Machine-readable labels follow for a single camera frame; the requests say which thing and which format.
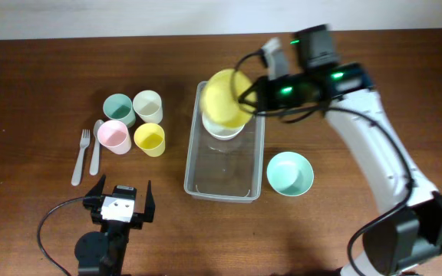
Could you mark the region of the teal plastic bowl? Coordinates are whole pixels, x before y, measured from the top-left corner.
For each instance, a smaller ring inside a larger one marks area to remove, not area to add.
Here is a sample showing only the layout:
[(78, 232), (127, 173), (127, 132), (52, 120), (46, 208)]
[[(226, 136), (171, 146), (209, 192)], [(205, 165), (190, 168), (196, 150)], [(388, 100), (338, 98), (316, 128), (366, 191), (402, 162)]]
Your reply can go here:
[(266, 168), (269, 185), (280, 195), (296, 197), (307, 193), (314, 182), (311, 163), (302, 155), (282, 152), (273, 156)]

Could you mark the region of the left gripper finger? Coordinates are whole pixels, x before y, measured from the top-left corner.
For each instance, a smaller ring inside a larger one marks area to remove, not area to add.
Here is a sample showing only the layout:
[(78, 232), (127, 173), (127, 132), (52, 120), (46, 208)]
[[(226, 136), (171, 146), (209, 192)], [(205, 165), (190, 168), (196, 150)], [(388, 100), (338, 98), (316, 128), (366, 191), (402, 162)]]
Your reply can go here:
[(102, 175), (97, 184), (93, 188), (91, 188), (90, 191), (85, 195), (85, 199), (83, 200), (83, 207), (85, 207), (86, 209), (97, 209), (101, 207), (105, 180), (106, 176)]
[(156, 204), (152, 193), (152, 182), (149, 180), (147, 184), (147, 193), (145, 197), (143, 222), (152, 223), (154, 220), (155, 210), (156, 210)]

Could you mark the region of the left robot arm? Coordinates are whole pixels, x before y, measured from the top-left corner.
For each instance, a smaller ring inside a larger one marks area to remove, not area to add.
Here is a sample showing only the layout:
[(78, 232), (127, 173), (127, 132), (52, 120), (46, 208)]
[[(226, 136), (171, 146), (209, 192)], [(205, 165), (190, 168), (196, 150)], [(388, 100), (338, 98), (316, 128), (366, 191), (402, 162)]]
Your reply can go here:
[(141, 230), (155, 214), (152, 185), (147, 185), (144, 212), (135, 212), (137, 189), (115, 186), (104, 194), (106, 176), (85, 195), (83, 206), (91, 212), (91, 220), (101, 228), (80, 237), (74, 247), (79, 275), (120, 275), (132, 229)]

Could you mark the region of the yellow plastic cup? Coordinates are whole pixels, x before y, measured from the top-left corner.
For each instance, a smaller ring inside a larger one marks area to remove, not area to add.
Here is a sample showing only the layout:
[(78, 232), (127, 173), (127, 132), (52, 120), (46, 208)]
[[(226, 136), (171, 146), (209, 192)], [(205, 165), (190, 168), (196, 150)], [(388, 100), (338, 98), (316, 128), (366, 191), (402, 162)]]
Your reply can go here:
[(161, 156), (166, 148), (165, 132), (159, 124), (144, 123), (134, 132), (135, 144), (148, 156)]

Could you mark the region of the pink plastic cup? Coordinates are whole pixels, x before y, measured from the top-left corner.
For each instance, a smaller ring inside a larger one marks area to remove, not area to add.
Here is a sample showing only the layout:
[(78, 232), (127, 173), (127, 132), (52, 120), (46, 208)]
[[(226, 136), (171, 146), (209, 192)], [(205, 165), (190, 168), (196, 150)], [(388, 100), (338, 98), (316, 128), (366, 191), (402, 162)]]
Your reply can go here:
[(117, 155), (124, 155), (131, 149), (131, 139), (127, 126), (119, 120), (108, 120), (97, 132), (99, 143)]

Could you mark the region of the clear plastic storage container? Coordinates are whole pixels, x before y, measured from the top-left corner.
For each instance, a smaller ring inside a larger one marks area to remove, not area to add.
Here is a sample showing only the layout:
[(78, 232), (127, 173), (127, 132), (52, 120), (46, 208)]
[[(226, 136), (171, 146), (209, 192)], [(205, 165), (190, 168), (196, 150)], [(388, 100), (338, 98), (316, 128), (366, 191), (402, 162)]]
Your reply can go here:
[(183, 188), (195, 199), (251, 203), (262, 191), (265, 119), (250, 120), (231, 140), (218, 140), (202, 123), (197, 84)]

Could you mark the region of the teal plastic cup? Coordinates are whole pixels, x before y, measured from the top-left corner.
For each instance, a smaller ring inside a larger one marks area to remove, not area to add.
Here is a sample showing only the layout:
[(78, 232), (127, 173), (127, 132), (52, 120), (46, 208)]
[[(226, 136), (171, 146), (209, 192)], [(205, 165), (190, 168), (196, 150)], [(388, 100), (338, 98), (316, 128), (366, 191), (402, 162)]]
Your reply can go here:
[(119, 120), (127, 128), (132, 127), (136, 122), (136, 114), (133, 109), (132, 100), (125, 94), (112, 94), (103, 104), (103, 112), (110, 120)]

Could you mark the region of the cream plastic cup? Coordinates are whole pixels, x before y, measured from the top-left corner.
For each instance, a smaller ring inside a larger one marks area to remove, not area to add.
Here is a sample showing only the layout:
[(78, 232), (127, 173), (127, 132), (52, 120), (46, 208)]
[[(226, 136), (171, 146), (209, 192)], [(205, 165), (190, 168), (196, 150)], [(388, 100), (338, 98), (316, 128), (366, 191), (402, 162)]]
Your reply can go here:
[(145, 123), (159, 124), (163, 119), (160, 95), (153, 90), (143, 90), (133, 99), (133, 109)]

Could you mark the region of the yellow plastic bowl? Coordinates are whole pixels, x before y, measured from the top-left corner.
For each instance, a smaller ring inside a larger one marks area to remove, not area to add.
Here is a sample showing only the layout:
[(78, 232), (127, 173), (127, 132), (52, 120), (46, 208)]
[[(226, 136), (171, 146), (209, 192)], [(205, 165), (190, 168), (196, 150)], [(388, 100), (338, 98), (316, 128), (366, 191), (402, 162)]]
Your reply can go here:
[(231, 91), (234, 70), (224, 69), (214, 74), (201, 92), (201, 110), (214, 123), (225, 128), (237, 128), (252, 119), (254, 107), (243, 104), (242, 110)]

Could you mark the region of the white plastic bowl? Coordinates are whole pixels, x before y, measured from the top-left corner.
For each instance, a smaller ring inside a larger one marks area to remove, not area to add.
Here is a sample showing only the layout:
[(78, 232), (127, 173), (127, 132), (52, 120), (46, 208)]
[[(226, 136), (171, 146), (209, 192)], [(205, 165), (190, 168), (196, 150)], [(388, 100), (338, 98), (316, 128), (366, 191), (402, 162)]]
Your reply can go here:
[(244, 125), (236, 128), (226, 128), (214, 123), (206, 114), (202, 114), (202, 123), (206, 131), (218, 140), (231, 140), (242, 132)]

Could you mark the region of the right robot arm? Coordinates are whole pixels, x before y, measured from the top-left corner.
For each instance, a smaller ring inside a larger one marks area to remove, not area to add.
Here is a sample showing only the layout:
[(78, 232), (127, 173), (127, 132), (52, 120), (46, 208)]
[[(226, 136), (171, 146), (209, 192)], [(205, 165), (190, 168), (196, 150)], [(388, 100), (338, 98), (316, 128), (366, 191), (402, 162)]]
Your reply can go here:
[(256, 51), (268, 73), (234, 92), (241, 110), (296, 123), (321, 112), (368, 181), (379, 216), (353, 241), (363, 252), (340, 275), (399, 275), (442, 255), (442, 193), (417, 168), (390, 124), (381, 97), (359, 63), (342, 64), (325, 25), (293, 35), (301, 72), (290, 74), (278, 38)]

